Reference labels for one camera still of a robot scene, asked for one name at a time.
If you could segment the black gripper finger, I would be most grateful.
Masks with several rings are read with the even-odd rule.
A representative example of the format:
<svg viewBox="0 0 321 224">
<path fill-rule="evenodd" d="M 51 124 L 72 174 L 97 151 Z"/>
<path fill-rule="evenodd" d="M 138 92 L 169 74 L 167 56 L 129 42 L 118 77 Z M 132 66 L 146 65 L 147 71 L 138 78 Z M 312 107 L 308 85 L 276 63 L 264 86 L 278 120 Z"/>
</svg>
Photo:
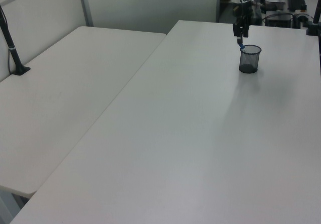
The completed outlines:
<svg viewBox="0 0 321 224">
<path fill-rule="evenodd" d="M 242 28 L 241 28 L 241 37 L 240 37 L 240 44 L 243 44 L 243 39 L 244 38 L 248 38 L 249 36 L 249 25 L 245 24 Z"/>
<path fill-rule="evenodd" d="M 233 34 L 237 39 L 237 43 L 241 43 L 241 26 L 239 24 L 233 24 Z"/>
</svg>

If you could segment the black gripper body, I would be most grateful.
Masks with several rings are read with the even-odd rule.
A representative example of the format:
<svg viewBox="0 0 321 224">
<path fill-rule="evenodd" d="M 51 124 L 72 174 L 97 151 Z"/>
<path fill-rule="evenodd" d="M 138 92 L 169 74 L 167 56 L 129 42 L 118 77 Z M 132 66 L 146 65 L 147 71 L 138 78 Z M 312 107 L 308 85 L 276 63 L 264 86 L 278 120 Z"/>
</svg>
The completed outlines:
<svg viewBox="0 0 321 224">
<path fill-rule="evenodd" d="M 251 1 L 235 3 L 235 25 L 250 26 L 251 25 Z"/>
</svg>

